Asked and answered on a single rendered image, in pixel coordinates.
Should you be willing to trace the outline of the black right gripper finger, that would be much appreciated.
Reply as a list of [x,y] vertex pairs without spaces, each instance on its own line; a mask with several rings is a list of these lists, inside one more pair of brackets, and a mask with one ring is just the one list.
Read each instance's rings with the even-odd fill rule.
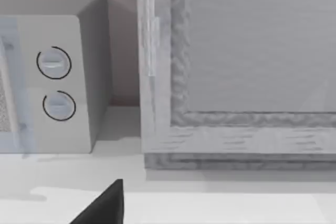
[[123,222],[123,179],[117,179],[69,224],[123,224]]

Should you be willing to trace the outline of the round grey microwave knob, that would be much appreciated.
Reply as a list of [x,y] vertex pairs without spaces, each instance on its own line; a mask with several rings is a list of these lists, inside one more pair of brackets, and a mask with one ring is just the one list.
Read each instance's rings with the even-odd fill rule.
[[65,78],[72,69],[68,53],[56,46],[40,51],[36,57],[36,65],[40,73],[51,80]]
[[76,103],[73,97],[61,90],[45,95],[42,105],[44,113],[58,122],[68,121],[76,113]]

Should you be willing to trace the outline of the pale microwave oven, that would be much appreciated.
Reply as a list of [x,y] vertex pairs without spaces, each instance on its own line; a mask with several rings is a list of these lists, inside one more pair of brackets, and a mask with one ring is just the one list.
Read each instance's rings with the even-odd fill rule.
[[[111,91],[108,0],[0,0],[0,16],[17,20],[25,64],[35,150],[32,153],[90,153],[100,131]],[[60,80],[37,68],[40,51],[52,46],[71,58]],[[58,122],[43,110],[45,95],[61,90],[76,103],[76,113]]]

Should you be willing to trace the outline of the translucent microwave oven door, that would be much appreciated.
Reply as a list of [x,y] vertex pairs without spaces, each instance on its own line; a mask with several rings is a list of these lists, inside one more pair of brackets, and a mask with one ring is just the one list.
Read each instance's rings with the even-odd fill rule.
[[35,150],[25,64],[14,17],[0,16],[0,154]]

